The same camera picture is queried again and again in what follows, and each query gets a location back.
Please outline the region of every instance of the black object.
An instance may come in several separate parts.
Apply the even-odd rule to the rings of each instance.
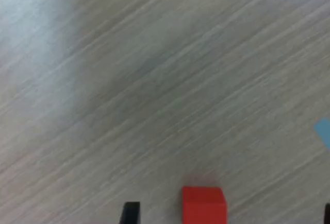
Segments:
[[[119,224],[140,224],[140,202],[126,202]]]
[[[324,224],[330,224],[330,203],[325,205],[324,210]]]

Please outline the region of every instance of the red cube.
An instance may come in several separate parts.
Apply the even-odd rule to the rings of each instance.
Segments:
[[[227,204],[217,187],[183,187],[183,224],[227,224]]]

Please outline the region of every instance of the wood grain surface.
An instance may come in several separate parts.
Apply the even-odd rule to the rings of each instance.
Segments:
[[[330,0],[0,0],[0,223],[322,223]]]

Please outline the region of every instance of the blue object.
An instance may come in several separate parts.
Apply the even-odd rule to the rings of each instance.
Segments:
[[[327,118],[321,119],[316,125],[314,125],[314,129],[323,140],[324,144],[330,149],[330,121]]]

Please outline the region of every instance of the red block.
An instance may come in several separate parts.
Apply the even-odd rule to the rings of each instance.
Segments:
[[[227,204],[217,187],[183,187],[183,224],[227,224]]]

